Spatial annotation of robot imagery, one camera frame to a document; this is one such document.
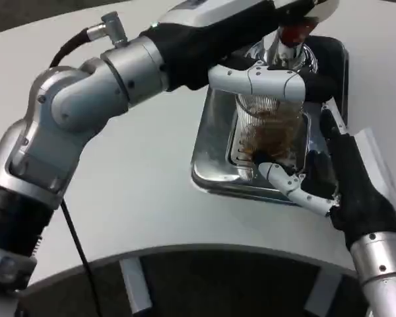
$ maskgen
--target cable connector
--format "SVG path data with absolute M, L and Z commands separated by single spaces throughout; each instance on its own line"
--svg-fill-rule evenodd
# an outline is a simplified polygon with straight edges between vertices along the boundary
M 108 36 L 115 48 L 122 48 L 127 46 L 128 40 L 125 29 L 120 21 L 119 15 L 116 11 L 110 12 L 101 17 L 100 24 L 91 26 L 86 33 L 90 41 L 95 41 L 99 38 Z

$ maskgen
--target metal cylinder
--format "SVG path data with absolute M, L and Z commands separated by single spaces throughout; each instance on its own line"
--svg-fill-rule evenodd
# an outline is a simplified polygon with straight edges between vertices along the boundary
M 101 58 L 123 83 L 130 107 L 168 87 L 163 58 L 154 43 L 146 37 L 137 38 L 125 48 L 103 53 Z
M 396 274 L 396 233 L 363 236 L 350 248 L 362 284 L 381 275 Z
M 350 248 L 375 317 L 396 317 L 396 233 L 375 232 Z
M 368 282 L 364 294 L 375 317 L 396 317 L 396 275 Z

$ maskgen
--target brown liquid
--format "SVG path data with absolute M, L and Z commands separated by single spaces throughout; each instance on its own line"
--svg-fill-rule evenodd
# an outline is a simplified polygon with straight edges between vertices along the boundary
M 263 124 L 247 125 L 242 130 L 243 152 L 252 155 L 264 151 L 274 159 L 286 158 L 295 138 L 301 117 L 273 118 L 273 115 L 259 114 Z

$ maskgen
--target black cable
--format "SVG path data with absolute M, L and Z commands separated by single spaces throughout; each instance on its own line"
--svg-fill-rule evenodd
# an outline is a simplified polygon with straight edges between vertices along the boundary
M 61 207 L 61 210 L 63 212 L 63 215 L 65 216 L 65 219 L 66 219 L 66 222 L 67 222 L 67 226 L 69 227 L 69 230 L 70 230 L 70 232 L 72 234 L 73 242 L 75 243 L 75 246 L 77 247 L 77 250 L 78 250 L 78 253 L 79 253 L 79 257 L 81 258 L 82 265 L 83 265 L 84 270 L 85 270 L 86 278 L 88 279 L 88 282 L 90 283 L 91 292 L 92 292 L 92 299 L 94 301 L 94 305 L 95 305 L 95 308 L 96 308 L 97 315 L 98 315 L 98 317 L 103 317 L 102 309 L 101 309 L 101 306 L 100 306 L 100 301 L 98 300 L 98 293 L 97 293 L 97 287 L 96 287 L 96 284 L 95 284 L 94 276 L 92 274 L 92 271 L 91 271 L 91 268 L 90 268 L 90 266 L 88 264 L 88 261 L 86 260 L 84 250 L 82 249 L 81 242 L 79 241 L 77 232 L 75 230 L 75 226 L 73 225 L 72 218 L 71 218 L 71 216 L 69 214 L 69 210 L 68 210 L 68 208 L 66 206 L 65 200 L 61 201 L 60 207 Z
M 88 30 L 87 28 L 83 29 L 77 35 L 73 36 L 69 41 L 67 41 L 65 43 L 65 45 L 63 45 L 61 47 L 59 52 L 54 56 L 53 61 L 50 64 L 50 68 L 58 66 L 60 64 L 61 60 L 66 55 L 69 55 L 71 52 L 76 50 L 81 45 L 91 42 L 90 38 L 88 37 L 88 34 L 86 32 L 87 30 Z M 92 301 L 94 302 L 97 316 L 103 317 L 102 309 L 100 306 L 100 301 L 98 299 L 98 293 L 97 293 L 97 287 L 96 287 L 95 280 L 94 280 L 94 275 L 92 274 L 89 263 L 86 260 L 84 250 L 81 246 L 81 242 L 79 241 L 78 234 L 75 230 L 75 226 L 73 225 L 71 215 L 69 213 L 69 210 L 67 208 L 67 205 L 66 205 L 66 202 L 64 199 L 61 201 L 60 207 L 63 212 L 63 215 L 65 216 L 67 226 L 69 227 L 69 231 L 71 232 L 73 242 L 75 243 L 75 246 L 78 250 L 79 257 L 81 258 L 82 266 L 84 267 L 86 278 L 88 279 L 88 282 L 90 284 L 91 293 L 92 293 Z
M 53 61 L 50 64 L 51 67 L 56 67 L 60 64 L 61 60 L 66 56 L 75 51 L 79 46 L 91 42 L 87 34 L 87 28 L 84 28 L 77 35 L 73 36 L 69 41 L 63 45 L 59 52 L 54 56 Z

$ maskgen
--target white curved table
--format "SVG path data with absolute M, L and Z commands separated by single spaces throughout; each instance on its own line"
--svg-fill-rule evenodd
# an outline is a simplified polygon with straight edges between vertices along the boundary
M 0 138 L 24 115 L 31 82 L 73 34 L 116 10 L 133 38 L 178 2 L 136 0 L 0 33 Z M 396 183 L 396 4 L 342 0 L 315 33 L 338 38 L 349 51 L 350 130 L 373 127 Z M 79 66 L 108 48 L 107 40 L 97 41 L 63 64 Z M 205 92 L 181 88 L 154 97 L 110 120 L 86 147 L 66 198 L 87 258 L 232 244 L 352 270 L 343 234 L 328 219 L 298 207 L 209 195 L 192 184 L 189 163 Z M 60 210 L 37 258 L 31 283 L 81 264 Z

